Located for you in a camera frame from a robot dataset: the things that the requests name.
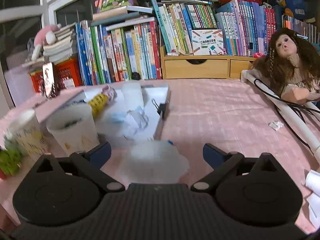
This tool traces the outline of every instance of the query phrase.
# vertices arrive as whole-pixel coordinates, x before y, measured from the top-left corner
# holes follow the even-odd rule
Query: black binder clip
[[[152,104],[156,107],[157,109],[157,113],[159,114],[159,116],[161,117],[162,120],[165,119],[165,113],[166,113],[166,110],[167,110],[167,103],[165,104],[160,104],[158,106],[157,102],[155,101],[154,98],[152,98],[151,100]]]

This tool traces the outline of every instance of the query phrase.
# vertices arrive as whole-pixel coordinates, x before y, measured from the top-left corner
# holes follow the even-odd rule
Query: pink plush toy
[[[35,37],[35,42],[34,42],[35,50],[32,53],[32,57],[31,57],[32,61],[35,61],[39,57],[39,54],[42,51],[44,45],[51,45],[56,42],[56,36],[54,35],[53,32],[60,30],[60,28],[61,28],[61,24],[58,24],[58,25],[52,24],[52,25],[45,26],[44,28],[39,30],[39,32]]]

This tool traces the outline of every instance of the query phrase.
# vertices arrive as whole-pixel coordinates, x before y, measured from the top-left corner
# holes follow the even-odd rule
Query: wooden drawer
[[[227,59],[207,59],[192,64],[186,59],[165,60],[166,78],[227,78]]]
[[[230,60],[230,78],[240,78],[241,71],[250,69],[252,63],[246,60]]]

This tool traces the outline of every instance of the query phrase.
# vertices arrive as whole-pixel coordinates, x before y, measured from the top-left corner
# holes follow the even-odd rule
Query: ribbed black surface
[[[243,225],[223,214],[210,195],[191,192],[181,184],[131,184],[127,191],[107,194],[92,214],[76,223],[52,228],[22,224],[12,233],[17,240],[295,240],[304,236],[294,224],[271,229]]]

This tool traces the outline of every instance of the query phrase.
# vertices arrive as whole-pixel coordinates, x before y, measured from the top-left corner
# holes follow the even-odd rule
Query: doll hair
[[[306,85],[311,88],[312,80],[320,78],[320,56],[313,45],[297,36],[297,32],[293,30],[288,28],[277,30],[269,42],[269,55],[257,59],[253,67],[270,80],[270,87],[278,96],[288,84],[288,80],[293,77],[295,69],[290,60],[279,57],[277,53],[276,42],[282,34],[288,35],[297,46],[297,53],[302,63],[300,74]]]

